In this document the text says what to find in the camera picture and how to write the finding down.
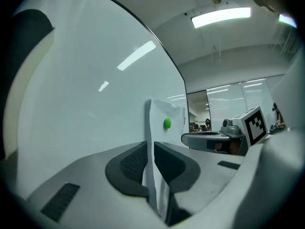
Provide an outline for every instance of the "green round object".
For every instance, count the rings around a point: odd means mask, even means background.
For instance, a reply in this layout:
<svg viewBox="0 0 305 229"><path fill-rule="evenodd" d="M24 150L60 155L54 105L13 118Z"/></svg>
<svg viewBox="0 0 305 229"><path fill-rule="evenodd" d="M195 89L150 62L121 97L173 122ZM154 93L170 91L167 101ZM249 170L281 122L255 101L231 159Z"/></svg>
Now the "green round object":
<svg viewBox="0 0 305 229"><path fill-rule="evenodd" d="M164 128L169 129L169 128L171 128L171 126L172 126L172 120L169 117L167 117L164 120Z"/></svg>

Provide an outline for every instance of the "green dot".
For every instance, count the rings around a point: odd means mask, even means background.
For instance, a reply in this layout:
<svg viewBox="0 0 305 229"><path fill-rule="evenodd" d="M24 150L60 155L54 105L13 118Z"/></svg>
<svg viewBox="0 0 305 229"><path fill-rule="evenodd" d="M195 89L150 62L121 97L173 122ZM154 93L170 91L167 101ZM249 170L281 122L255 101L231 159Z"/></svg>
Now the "green dot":
<svg viewBox="0 0 305 229"><path fill-rule="evenodd" d="M172 121L169 117L167 117L165 120L164 120L164 128L165 129L169 129L171 128L171 125L172 125Z"/></svg>

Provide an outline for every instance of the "textured black pad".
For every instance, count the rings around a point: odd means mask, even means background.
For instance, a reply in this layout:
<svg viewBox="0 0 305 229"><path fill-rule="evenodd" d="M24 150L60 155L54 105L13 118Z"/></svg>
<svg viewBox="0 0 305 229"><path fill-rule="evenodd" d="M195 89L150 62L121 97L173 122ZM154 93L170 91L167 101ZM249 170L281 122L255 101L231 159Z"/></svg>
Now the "textured black pad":
<svg viewBox="0 0 305 229"><path fill-rule="evenodd" d="M227 161L220 161L218 163L218 165L220 166L224 166L224 167L227 167L227 168L230 168L230 169L234 169L234 170L238 170L239 168L239 164L235 164L235 163L231 163L231 162L227 162Z"/></svg>
<svg viewBox="0 0 305 229"><path fill-rule="evenodd" d="M41 210L42 214L58 222L79 188L80 186L72 183L63 185Z"/></svg>
<svg viewBox="0 0 305 229"><path fill-rule="evenodd" d="M196 161L159 142L154 143L154 162L171 193L189 190L200 175Z"/></svg>
<svg viewBox="0 0 305 229"><path fill-rule="evenodd" d="M121 193L148 198L148 189L142 186L147 161L147 142L142 142L111 159L105 168L106 177Z"/></svg>

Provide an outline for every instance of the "white box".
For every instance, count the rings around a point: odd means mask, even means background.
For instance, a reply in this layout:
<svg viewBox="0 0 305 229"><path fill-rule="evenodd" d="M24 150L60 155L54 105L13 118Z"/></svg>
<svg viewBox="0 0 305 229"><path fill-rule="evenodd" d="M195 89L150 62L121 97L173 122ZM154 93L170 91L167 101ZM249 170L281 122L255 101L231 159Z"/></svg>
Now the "white box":
<svg viewBox="0 0 305 229"><path fill-rule="evenodd" d="M246 136L248 147L264 140L268 136L266 122L261 107L239 114L232 118L232 125L237 125L242 134Z"/></svg>

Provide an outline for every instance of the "black rectangular slot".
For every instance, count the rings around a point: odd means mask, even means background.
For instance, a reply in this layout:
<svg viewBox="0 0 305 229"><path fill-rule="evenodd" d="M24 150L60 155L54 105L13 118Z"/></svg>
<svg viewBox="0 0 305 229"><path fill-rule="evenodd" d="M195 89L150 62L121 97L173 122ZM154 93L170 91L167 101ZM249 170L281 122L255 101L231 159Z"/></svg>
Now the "black rectangular slot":
<svg viewBox="0 0 305 229"><path fill-rule="evenodd" d="M235 164L235 163L231 163L231 162L227 162L227 161L220 161L218 163L218 165L220 166L224 166L224 167L227 167L227 168L230 168L230 169L234 169L234 170L238 170L239 168L239 164Z"/></svg>
<svg viewBox="0 0 305 229"><path fill-rule="evenodd" d="M66 183L58 192L49 200L41 213L50 219L58 222L65 210L71 203L80 186Z"/></svg>

